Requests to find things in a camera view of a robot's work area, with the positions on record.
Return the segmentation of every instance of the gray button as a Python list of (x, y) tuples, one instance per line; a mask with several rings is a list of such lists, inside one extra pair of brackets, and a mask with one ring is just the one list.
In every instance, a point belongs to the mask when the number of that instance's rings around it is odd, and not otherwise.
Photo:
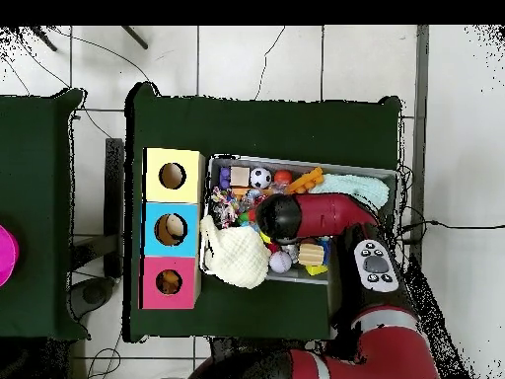
[(390, 269), (388, 262), (379, 256), (366, 258), (363, 268), (371, 273), (386, 273)]

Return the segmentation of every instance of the shape sorter box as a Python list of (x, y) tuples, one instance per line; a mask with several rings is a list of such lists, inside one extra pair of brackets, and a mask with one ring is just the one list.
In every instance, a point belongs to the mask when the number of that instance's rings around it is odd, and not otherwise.
[[(201, 201), (205, 159), (198, 151), (146, 148), (145, 170), (148, 202), (195, 203)], [(182, 172), (180, 186), (170, 189), (162, 183), (166, 165), (177, 165)]]
[[(200, 292), (200, 269), (197, 258), (146, 257), (143, 266), (143, 309), (187, 310), (194, 308)], [(178, 293), (166, 295), (158, 289), (156, 278), (165, 270), (175, 271), (180, 277), (181, 285)]]
[[(158, 220), (164, 215), (175, 215), (184, 224), (183, 239), (180, 244), (166, 246), (155, 234)], [(144, 256), (170, 256), (195, 258), (198, 251), (198, 206), (188, 203), (146, 203)]]
[[(197, 151), (143, 151), (139, 307), (191, 309), (200, 289), (197, 258), (205, 159)], [(171, 229), (174, 225), (177, 233)]]

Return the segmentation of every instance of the circular hole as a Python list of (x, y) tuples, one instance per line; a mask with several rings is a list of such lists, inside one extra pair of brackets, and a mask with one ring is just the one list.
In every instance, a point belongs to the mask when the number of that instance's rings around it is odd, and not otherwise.
[(165, 246), (178, 246), (187, 235), (187, 224), (180, 215), (168, 213), (156, 221), (154, 234)]
[(182, 278), (175, 270), (163, 270), (156, 276), (156, 287), (165, 295), (175, 295), (181, 286)]
[(167, 163), (160, 169), (159, 178), (165, 188), (176, 190), (185, 182), (184, 167), (178, 163)]

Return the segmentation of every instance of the teal towel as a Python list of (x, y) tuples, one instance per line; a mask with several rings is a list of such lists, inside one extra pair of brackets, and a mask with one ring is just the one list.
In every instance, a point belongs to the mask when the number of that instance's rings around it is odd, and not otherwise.
[(324, 175), (325, 181), (309, 190), (309, 193), (345, 193), (379, 210), (388, 201), (390, 188), (375, 178), (353, 175)]

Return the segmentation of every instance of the pink box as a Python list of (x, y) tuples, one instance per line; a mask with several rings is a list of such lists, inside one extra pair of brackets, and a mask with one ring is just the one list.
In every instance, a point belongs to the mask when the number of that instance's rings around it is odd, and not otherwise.
[[(147, 310), (194, 308), (200, 292), (200, 270), (196, 258), (146, 257), (143, 264), (142, 304), (139, 308)], [(180, 276), (179, 292), (166, 295), (158, 289), (156, 277), (163, 270), (174, 270)]]

